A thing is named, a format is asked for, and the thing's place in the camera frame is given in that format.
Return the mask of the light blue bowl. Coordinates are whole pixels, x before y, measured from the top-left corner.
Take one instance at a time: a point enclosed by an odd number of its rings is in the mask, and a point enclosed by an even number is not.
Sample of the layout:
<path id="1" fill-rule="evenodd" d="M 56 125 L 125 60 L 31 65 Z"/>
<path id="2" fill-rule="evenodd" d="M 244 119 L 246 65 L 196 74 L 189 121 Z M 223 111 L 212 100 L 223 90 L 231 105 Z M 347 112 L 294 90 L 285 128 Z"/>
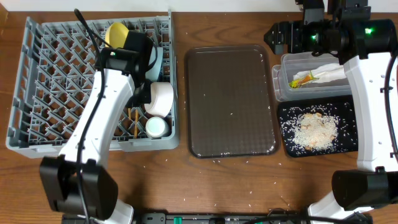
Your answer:
<path id="1" fill-rule="evenodd" d="M 149 60 L 150 69 L 146 72 L 146 78 L 152 82 L 156 82 L 160 77 L 162 68 L 163 48 L 153 47 Z"/>

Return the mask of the yellow plastic plate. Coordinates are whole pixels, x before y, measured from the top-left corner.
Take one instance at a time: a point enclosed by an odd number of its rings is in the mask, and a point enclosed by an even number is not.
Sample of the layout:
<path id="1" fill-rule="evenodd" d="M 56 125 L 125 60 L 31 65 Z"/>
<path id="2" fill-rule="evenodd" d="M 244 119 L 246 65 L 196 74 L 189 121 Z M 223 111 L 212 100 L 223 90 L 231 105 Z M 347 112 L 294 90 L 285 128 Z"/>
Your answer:
<path id="1" fill-rule="evenodd" d="M 106 47 L 123 48 L 129 29 L 120 22 L 114 22 L 106 30 Z"/>

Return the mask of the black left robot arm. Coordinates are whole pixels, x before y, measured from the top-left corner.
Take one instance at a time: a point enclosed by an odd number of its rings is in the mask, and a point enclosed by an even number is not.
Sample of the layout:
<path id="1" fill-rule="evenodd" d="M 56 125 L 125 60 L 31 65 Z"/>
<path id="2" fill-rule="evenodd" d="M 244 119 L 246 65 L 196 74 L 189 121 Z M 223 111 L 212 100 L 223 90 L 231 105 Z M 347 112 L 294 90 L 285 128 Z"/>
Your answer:
<path id="1" fill-rule="evenodd" d="M 132 223 L 134 209 L 118 198 L 106 170 L 109 147 L 125 108 L 150 103 L 153 41 L 129 31 L 123 47 L 105 47 L 89 100 L 57 157 L 44 157 L 39 172 L 50 208 L 82 215 L 85 223 Z"/>

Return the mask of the green yellow snack wrapper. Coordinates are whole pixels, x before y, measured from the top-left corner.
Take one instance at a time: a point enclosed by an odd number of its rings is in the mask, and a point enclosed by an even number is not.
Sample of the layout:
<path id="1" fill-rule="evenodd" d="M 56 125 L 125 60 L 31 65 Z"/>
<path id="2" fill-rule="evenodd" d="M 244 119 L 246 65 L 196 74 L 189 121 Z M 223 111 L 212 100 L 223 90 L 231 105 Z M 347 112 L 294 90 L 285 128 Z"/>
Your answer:
<path id="1" fill-rule="evenodd" d="M 311 71 L 304 72 L 304 74 L 301 77 L 298 77 L 295 80 L 291 81 L 289 83 L 289 87 L 300 88 L 302 85 L 306 85 L 315 80 L 318 80 L 318 78 L 314 77 Z"/>

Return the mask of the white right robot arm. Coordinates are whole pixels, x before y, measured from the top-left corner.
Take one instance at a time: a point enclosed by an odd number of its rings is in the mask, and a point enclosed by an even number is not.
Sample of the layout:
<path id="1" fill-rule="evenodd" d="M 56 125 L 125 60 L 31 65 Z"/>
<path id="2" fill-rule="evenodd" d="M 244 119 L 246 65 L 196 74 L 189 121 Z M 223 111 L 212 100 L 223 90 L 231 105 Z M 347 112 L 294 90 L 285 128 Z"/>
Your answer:
<path id="1" fill-rule="evenodd" d="M 358 130 L 357 169 L 338 170 L 332 190 L 311 204 L 307 223 L 353 223 L 397 203 L 397 32 L 389 19 L 277 22 L 264 35 L 275 54 L 332 54 L 349 81 Z"/>

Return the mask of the white plastic cup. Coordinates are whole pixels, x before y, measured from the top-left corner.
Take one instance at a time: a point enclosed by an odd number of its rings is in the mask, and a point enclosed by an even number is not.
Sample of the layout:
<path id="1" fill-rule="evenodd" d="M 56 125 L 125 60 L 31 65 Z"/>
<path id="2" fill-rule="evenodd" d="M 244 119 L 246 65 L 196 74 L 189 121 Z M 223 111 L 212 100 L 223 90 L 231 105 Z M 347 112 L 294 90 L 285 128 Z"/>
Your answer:
<path id="1" fill-rule="evenodd" d="M 146 134 L 150 137 L 150 138 L 162 138 L 166 135 L 168 135 L 169 133 L 169 125 L 167 124 L 167 122 L 160 118 L 160 117 L 151 117 L 150 119 L 148 119 L 148 121 L 146 122 Z"/>

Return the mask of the wooden chopstick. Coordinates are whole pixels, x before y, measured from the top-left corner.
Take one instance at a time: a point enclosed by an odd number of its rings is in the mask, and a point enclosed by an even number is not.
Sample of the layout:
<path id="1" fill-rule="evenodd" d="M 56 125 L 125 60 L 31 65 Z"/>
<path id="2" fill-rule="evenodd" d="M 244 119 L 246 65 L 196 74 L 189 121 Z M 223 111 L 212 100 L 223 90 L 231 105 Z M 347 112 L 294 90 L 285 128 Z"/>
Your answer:
<path id="1" fill-rule="evenodd" d="M 128 118 L 129 118 L 130 120 L 132 120 L 132 118 L 131 118 L 131 108 L 128 108 L 128 109 L 127 109 L 127 112 L 128 112 Z"/>
<path id="2" fill-rule="evenodd" d="M 137 139 L 138 135 L 138 123 L 139 123 L 139 112 L 137 109 L 134 110 L 134 139 Z"/>

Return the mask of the white paper napkin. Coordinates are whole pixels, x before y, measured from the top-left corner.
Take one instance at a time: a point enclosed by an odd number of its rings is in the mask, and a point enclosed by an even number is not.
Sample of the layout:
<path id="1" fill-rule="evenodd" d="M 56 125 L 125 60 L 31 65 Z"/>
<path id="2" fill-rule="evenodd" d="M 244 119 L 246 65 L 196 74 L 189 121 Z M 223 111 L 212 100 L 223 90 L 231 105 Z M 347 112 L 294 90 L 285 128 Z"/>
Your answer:
<path id="1" fill-rule="evenodd" d="M 313 70 L 298 72 L 293 76 L 293 81 L 301 80 L 307 76 L 312 76 L 312 82 L 314 83 L 326 83 L 346 78 L 342 65 L 329 63 Z"/>

